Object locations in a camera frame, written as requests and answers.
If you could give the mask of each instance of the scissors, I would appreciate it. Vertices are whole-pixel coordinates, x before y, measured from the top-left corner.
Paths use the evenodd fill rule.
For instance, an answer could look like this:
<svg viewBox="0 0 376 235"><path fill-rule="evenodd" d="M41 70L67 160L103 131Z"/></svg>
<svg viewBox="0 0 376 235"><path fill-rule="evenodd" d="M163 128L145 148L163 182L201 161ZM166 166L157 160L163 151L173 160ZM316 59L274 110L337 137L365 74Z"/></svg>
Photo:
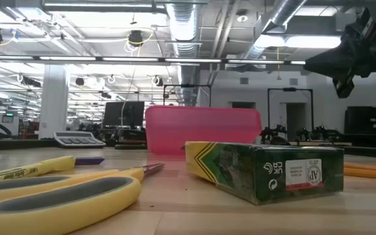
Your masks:
<svg viewBox="0 0 376 235"><path fill-rule="evenodd" d="M135 202L144 176L163 166L0 181L0 234L66 234L96 223Z"/></svg>

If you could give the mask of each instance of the pink plastic container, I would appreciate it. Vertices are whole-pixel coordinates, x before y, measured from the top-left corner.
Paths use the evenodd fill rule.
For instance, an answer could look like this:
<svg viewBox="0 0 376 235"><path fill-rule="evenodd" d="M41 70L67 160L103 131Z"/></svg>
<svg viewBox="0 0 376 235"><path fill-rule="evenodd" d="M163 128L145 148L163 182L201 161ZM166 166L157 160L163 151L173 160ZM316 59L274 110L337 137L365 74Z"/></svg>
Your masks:
<svg viewBox="0 0 376 235"><path fill-rule="evenodd" d="M152 106L146 110L148 149L160 155L184 155L186 141L251 144L260 134L253 109Z"/></svg>

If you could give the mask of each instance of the scissor blade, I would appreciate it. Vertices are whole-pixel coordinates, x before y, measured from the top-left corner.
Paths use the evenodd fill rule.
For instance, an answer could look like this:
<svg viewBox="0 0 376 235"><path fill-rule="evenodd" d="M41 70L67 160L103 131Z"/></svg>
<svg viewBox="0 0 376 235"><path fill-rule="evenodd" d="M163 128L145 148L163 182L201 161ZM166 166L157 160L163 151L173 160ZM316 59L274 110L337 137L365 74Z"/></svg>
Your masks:
<svg viewBox="0 0 376 235"><path fill-rule="evenodd" d="M157 163L157 164L150 164L150 165L147 165L147 166L142 166L143 171L144 171L144 175L148 176L148 175L154 174L154 173L162 170L164 165L165 164L163 164L163 163Z"/></svg>

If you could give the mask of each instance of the wooden table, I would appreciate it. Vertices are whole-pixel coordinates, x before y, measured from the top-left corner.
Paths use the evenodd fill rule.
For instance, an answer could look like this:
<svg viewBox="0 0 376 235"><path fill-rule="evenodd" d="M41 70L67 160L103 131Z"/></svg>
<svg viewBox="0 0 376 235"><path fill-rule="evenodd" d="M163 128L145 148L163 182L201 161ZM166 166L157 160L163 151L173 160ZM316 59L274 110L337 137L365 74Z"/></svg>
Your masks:
<svg viewBox="0 0 376 235"><path fill-rule="evenodd" d="M143 181L138 202L73 235L376 235L376 180L371 179L345 177L345 191L333 196L254 206L188 174L183 159L148 161L149 154L145 151L112 148L0 151L0 170L64 155L106 159L99 166L77 166L68 174L166 163L162 172ZM350 155L346 161L376 164L376 158L372 157Z"/></svg>

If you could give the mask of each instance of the white column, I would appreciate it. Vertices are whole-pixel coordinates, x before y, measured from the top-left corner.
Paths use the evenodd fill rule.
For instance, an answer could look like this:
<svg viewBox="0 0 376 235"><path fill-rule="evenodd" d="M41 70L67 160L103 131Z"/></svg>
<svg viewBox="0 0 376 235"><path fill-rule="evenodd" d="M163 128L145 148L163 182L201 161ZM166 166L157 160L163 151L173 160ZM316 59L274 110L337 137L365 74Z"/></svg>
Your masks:
<svg viewBox="0 0 376 235"><path fill-rule="evenodd" d="M66 66L45 66L39 139L53 138L53 132L66 130L69 80Z"/></svg>

